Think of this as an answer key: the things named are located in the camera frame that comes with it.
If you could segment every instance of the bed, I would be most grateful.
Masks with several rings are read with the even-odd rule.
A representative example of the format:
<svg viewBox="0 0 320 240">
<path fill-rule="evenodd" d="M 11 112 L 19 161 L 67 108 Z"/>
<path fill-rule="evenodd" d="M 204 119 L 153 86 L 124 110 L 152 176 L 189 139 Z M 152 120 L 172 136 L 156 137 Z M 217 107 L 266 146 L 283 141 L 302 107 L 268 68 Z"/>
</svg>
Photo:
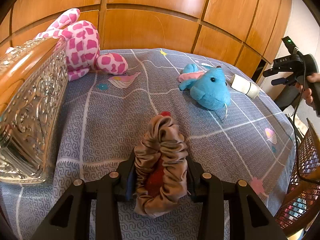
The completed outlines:
<svg viewBox="0 0 320 240">
<path fill-rule="evenodd" d="M 263 91 L 255 99 L 228 85 L 231 105 L 225 110 L 201 108 L 178 89 L 177 77 L 188 63 L 223 68 L 227 81 L 234 73 L 250 80 L 236 67 L 208 57 L 168 49 L 121 49 L 127 73 L 140 74 L 125 89 L 112 85 L 110 75 L 91 71 L 70 82 L 58 119 L 59 151 L 52 183 L 36 187 L 0 184 L 0 204 L 20 240 L 28 240 L 73 180 L 97 180 L 128 159 L 149 120 L 169 111 L 185 136 L 192 159 L 219 179 L 250 182 L 274 215 L 287 191 L 295 155 L 293 128 Z M 267 136 L 274 131 L 276 144 Z M 196 239 L 201 208 L 185 196 L 177 209 L 151 219 L 134 212 L 135 202 L 118 203 L 123 239 Z M 95 235 L 92 203 L 90 239 Z M 225 239 L 229 235 L 225 202 Z"/>
</svg>

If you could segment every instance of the silver ornate box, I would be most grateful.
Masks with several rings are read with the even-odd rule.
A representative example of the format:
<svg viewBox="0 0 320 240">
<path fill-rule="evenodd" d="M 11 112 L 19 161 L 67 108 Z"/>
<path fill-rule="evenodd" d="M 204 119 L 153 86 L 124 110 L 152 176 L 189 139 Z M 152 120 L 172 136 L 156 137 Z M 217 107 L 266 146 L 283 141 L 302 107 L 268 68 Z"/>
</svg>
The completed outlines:
<svg viewBox="0 0 320 240">
<path fill-rule="evenodd" d="M 64 50 L 63 41 L 44 38 L 0 60 L 0 181 L 33 184 L 53 175 L 55 126 L 68 82 Z"/>
</svg>

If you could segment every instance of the wicker basket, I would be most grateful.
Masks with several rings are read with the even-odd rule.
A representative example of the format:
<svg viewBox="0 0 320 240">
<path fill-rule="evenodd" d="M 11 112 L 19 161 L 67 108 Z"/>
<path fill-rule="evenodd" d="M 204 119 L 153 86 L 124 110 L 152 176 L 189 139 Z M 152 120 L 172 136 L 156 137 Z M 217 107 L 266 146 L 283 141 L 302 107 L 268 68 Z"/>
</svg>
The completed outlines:
<svg viewBox="0 0 320 240">
<path fill-rule="evenodd" d="M 320 141 L 309 120 L 308 126 L 309 129 L 298 147 L 299 172 L 304 178 L 320 181 Z M 296 161 L 297 159 L 287 195 L 275 215 L 286 236 L 305 228 L 320 210 L 320 185 L 301 181 L 297 174 Z"/>
</svg>

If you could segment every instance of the human hand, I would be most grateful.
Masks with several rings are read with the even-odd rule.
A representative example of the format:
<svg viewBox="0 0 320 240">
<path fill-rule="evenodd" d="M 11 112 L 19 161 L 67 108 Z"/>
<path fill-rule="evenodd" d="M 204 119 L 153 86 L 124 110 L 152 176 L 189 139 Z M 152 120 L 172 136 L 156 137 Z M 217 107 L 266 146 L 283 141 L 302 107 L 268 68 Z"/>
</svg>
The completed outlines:
<svg viewBox="0 0 320 240">
<path fill-rule="evenodd" d="M 311 83 L 320 82 L 320 73 L 313 73 L 311 76 L 307 76 L 307 80 Z M 311 106 L 313 110 L 316 109 L 313 97 L 312 97 L 312 91 L 310 88 L 305 89 L 302 91 L 302 85 L 298 82 L 295 84 L 295 87 L 299 90 L 300 93 L 302 93 L 303 99 L 305 99 L 308 106 Z"/>
</svg>

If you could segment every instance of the white grid line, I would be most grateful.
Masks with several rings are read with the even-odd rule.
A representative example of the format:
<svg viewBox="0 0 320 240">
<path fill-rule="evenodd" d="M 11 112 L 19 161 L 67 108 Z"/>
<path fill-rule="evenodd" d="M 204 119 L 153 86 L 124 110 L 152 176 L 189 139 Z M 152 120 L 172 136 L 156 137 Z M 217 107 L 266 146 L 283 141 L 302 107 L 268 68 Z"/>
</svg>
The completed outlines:
<svg viewBox="0 0 320 240">
<path fill-rule="evenodd" d="M 174 67 L 174 69 L 177 71 L 177 73 L 180 75 L 180 72 L 178 71 L 178 69 L 167 59 L 167 57 L 165 55 L 163 55 L 163 56 Z"/>
<path fill-rule="evenodd" d="M 282 112 L 279 112 L 279 113 L 276 113 L 276 114 L 271 114 L 271 115 L 268 115 L 268 116 L 264 116 L 264 117 L 261 117 L 261 118 L 259 118 L 259 119 L 257 119 L 257 120 L 253 120 L 253 121 L 251 121 L 251 122 L 257 122 L 257 121 L 260 121 L 260 120 L 262 120 L 262 119 L 271 117 L 271 116 L 273 116 L 273 115 L 278 115 L 278 114 L 282 114 Z M 245 122 L 245 123 L 237 124 L 237 125 L 234 125 L 234 126 L 225 128 L 224 130 L 225 130 L 225 131 L 228 131 L 228 130 L 230 130 L 230 129 L 234 129 L 234 128 L 237 128 L 237 127 L 240 127 L 240 126 L 249 124 L 249 123 L 251 123 L 251 122 Z M 210 137 L 210 136 L 212 136 L 212 135 L 216 135 L 216 134 L 221 133 L 221 132 L 222 132 L 222 130 L 218 130 L 218 131 L 214 131 L 214 132 L 209 133 L 209 134 L 191 135 L 191 136 L 187 137 L 185 141 L 190 141 L 190 140 L 192 140 L 192 139 L 208 138 L 208 137 Z"/>
<path fill-rule="evenodd" d="M 184 53 L 183 52 L 183 54 L 184 55 L 186 55 L 189 59 L 191 59 L 191 61 L 194 63 L 194 64 L 196 64 L 201 70 L 204 70 L 203 68 L 202 68 L 202 66 L 200 67 L 200 65 L 198 65 L 195 61 L 193 61 L 193 59 L 190 57 L 190 56 L 188 56 L 186 53 Z"/>
<path fill-rule="evenodd" d="M 260 114 L 263 115 L 263 113 L 260 111 L 260 109 L 255 105 L 255 103 L 254 103 L 252 100 L 250 100 L 249 98 L 248 98 L 248 100 L 258 109 L 258 111 L 260 112 Z M 276 129 L 274 129 L 274 130 L 275 130 L 276 135 L 277 135 L 278 138 L 280 139 L 280 141 L 284 144 L 283 140 L 281 139 L 281 137 L 280 137 L 280 136 L 278 135 L 278 133 L 276 132 Z"/>
<path fill-rule="evenodd" d="M 151 62 L 152 64 L 153 64 L 153 62 L 151 61 L 151 60 L 143 60 L 142 62 L 145 62 L 145 61 L 148 61 L 148 62 Z M 164 66 L 159 66 L 159 67 L 157 67 L 155 64 L 153 64 L 153 66 L 155 66 L 156 68 L 175 68 L 176 70 L 177 69 L 183 69 L 183 68 L 178 68 L 178 67 L 175 67 L 175 66 L 173 66 L 173 67 L 164 67 Z"/>
<path fill-rule="evenodd" d="M 230 215 L 228 215 L 227 218 L 224 220 L 224 227 L 226 227 L 226 224 L 228 223 L 229 220 L 230 220 Z"/>
<path fill-rule="evenodd" d="M 220 64 L 222 64 L 222 65 L 224 65 L 225 67 L 227 67 L 227 68 L 232 68 L 232 69 L 235 69 L 235 70 L 237 70 L 237 72 L 240 74 L 240 76 L 242 76 L 243 78 L 245 78 L 246 80 L 248 80 L 248 81 L 250 81 L 250 79 L 248 79 L 247 78 L 247 76 L 246 75 L 243 75 L 243 73 L 237 68 L 237 67 L 234 67 L 234 66 L 232 66 L 232 65 L 225 65 L 223 62 L 221 62 L 220 60 L 219 60 L 219 62 L 220 62 Z"/>
<path fill-rule="evenodd" d="M 169 94 L 170 92 L 172 92 L 172 91 L 174 91 L 174 90 L 179 90 L 179 88 L 173 88 L 173 89 L 170 89 L 169 91 L 164 92 L 164 93 L 149 93 L 149 94 L 150 94 L 150 95 L 166 95 L 166 94 Z M 124 96 L 124 97 L 119 97 L 119 96 L 110 95 L 110 94 L 105 94 L 105 93 L 96 92 L 96 91 L 92 91 L 92 93 L 100 94 L 100 95 L 104 95 L 104 96 L 110 96 L 110 97 L 119 98 L 119 99 L 125 99 L 125 98 L 127 98 L 129 95 L 131 95 L 133 92 L 135 92 L 135 91 L 144 91 L 144 92 L 148 93 L 148 91 L 145 90 L 145 89 L 143 89 L 143 88 L 137 88 L 137 89 L 135 89 L 135 90 L 132 90 L 129 94 L 127 94 L 127 95 Z"/>
<path fill-rule="evenodd" d="M 286 144 L 284 145 L 281 153 L 279 154 L 279 156 L 277 157 L 276 161 L 273 162 L 273 164 L 271 165 L 271 167 L 267 170 L 266 174 L 264 174 L 264 176 L 261 178 L 261 180 L 264 180 L 266 178 L 266 176 L 269 174 L 269 172 L 272 170 L 273 166 L 276 165 L 276 162 L 278 161 L 278 159 L 281 157 L 283 151 L 284 151 L 284 148 L 286 147 L 286 145 L 288 144 L 288 142 L 290 141 L 290 138 L 288 138 Z"/>
<path fill-rule="evenodd" d="M 76 97 L 76 98 L 74 98 L 74 99 L 72 99 L 72 100 L 70 100 L 70 101 L 68 101 L 68 102 L 65 102 L 65 103 L 63 103 L 63 105 L 69 104 L 69 103 L 73 102 L 74 100 L 76 100 L 76 99 L 78 99 L 78 98 L 80 98 L 80 97 L 85 96 L 87 93 L 88 93 L 88 92 L 86 92 L 85 94 L 83 94 L 83 95 L 81 95 L 81 96 L 78 96 L 78 97 Z"/>
<path fill-rule="evenodd" d="M 240 160 L 242 161 L 245 169 L 247 170 L 247 172 L 249 173 L 250 177 L 253 178 L 247 164 L 245 164 L 244 160 L 242 159 L 242 156 L 240 155 L 240 153 L 238 152 L 238 150 L 236 149 L 236 147 L 234 146 L 233 142 L 231 141 L 231 139 L 229 138 L 229 136 L 227 135 L 227 133 L 225 132 L 225 130 L 222 128 L 222 126 L 220 125 L 220 123 L 217 121 L 217 119 L 213 116 L 213 114 L 209 111 L 210 115 L 212 116 L 212 118 L 215 120 L 215 122 L 219 125 L 221 131 L 224 133 L 224 135 L 227 137 L 229 143 L 231 144 L 231 146 L 233 147 L 233 149 L 236 151 L 238 157 L 240 158 Z"/>
<path fill-rule="evenodd" d="M 250 121 L 249 117 L 244 113 L 244 111 L 242 111 L 242 109 L 235 103 L 235 101 L 233 101 L 231 99 L 231 101 L 240 109 L 240 111 L 244 114 L 244 116 Z M 267 141 L 265 140 L 265 138 L 261 135 L 261 133 L 259 132 L 259 130 L 256 128 L 256 126 L 250 121 L 250 123 L 253 125 L 253 127 L 257 130 L 258 134 L 260 134 L 261 138 L 264 140 L 264 142 L 266 143 L 266 145 L 268 146 L 270 152 L 272 153 L 273 157 L 276 159 L 275 154 L 273 153 L 273 151 L 271 150 L 269 144 L 267 143 Z"/>
<path fill-rule="evenodd" d="M 266 207 L 268 208 L 269 205 L 269 195 L 265 195 L 267 197 Z"/>
<path fill-rule="evenodd" d="M 22 193 L 23 193 L 23 187 L 20 189 L 20 193 L 17 199 L 17 204 L 16 204 L 16 224 L 17 224 L 17 233 L 19 236 L 19 240 L 23 240 L 21 230 L 20 230 L 20 225 L 19 225 L 19 208 L 20 208 L 20 201 L 22 198 Z"/>
<path fill-rule="evenodd" d="M 188 55 L 180 55 L 180 54 L 173 54 L 173 53 L 167 53 L 168 55 L 174 55 L 174 56 L 181 56 L 181 57 L 190 57 Z M 207 59 L 200 59 L 200 58 L 196 58 L 196 57 L 190 57 L 190 58 L 193 58 L 193 59 L 196 59 L 196 60 L 203 60 L 203 61 L 208 61 Z"/>
<path fill-rule="evenodd" d="M 138 53 L 145 53 L 145 52 L 149 52 L 149 51 L 153 51 L 153 50 L 157 50 L 159 51 L 158 49 L 147 49 L 146 51 L 139 51 L 139 52 L 135 52 L 135 54 L 138 54 Z M 126 53 L 126 52 L 123 52 L 123 53 L 120 53 L 120 52 L 117 52 L 117 54 L 132 54 L 132 53 Z"/>
<path fill-rule="evenodd" d="M 125 160 L 126 159 L 124 159 L 124 158 L 117 158 L 117 159 L 112 159 L 112 160 L 105 160 L 103 162 L 83 162 L 82 161 L 82 164 L 85 166 L 101 166 L 104 164 L 120 163 Z M 71 157 L 62 157 L 57 161 L 57 164 L 62 163 L 62 162 L 73 162 L 73 163 L 81 164 L 81 162 L 79 160 L 71 158 Z"/>
<path fill-rule="evenodd" d="M 87 126 L 87 117 L 88 117 L 88 111 L 89 111 L 89 100 L 90 100 L 90 96 L 92 93 L 92 89 L 97 82 L 97 77 L 98 77 L 98 72 L 96 71 L 95 76 L 94 76 L 93 85 L 90 87 L 90 89 L 88 91 L 87 99 L 86 99 L 85 105 L 84 105 L 83 123 L 82 123 L 82 130 L 81 130 L 81 139 L 80 139 L 80 154 L 79 154 L 79 159 L 80 159 L 79 177 L 80 178 L 83 178 L 83 147 L 84 147 L 84 136 L 85 136 L 85 129 Z"/>
<path fill-rule="evenodd" d="M 132 49 L 131 49 L 131 51 L 132 51 L 134 57 L 136 58 L 136 60 L 138 60 L 138 62 L 139 62 L 139 63 L 141 64 L 141 66 L 143 67 L 143 70 L 144 70 L 144 72 L 145 72 L 145 74 L 146 74 L 147 90 L 148 90 L 147 93 L 148 93 L 148 98 L 149 98 L 151 107 L 153 108 L 153 110 L 155 111 L 156 114 L 159 114 L 159 113 L 158 113 L 158 110 L 156 109 L 155 105 L 153 104 L 153 101 L 152 101 L 151 96 L 150 96 L 150 92 L 149 92 L 149 78 L 148 78 L 148 72 L 147 72 L 147 70 L 146 70 L 146 67 L 144 66 L 144 63 L 141 62 L 141 60 L 139 60 L 139 59 L 137 58 L 136 54 L 133 52 Z"/>
<path fill-rule="evenodd" d="M 135 68 L 138 67 L 138 66 L 140 66 L 140 64 L 136 65 L 135 67 L 128 68 L 128 70 L 135 69 Z"/>
</svg>

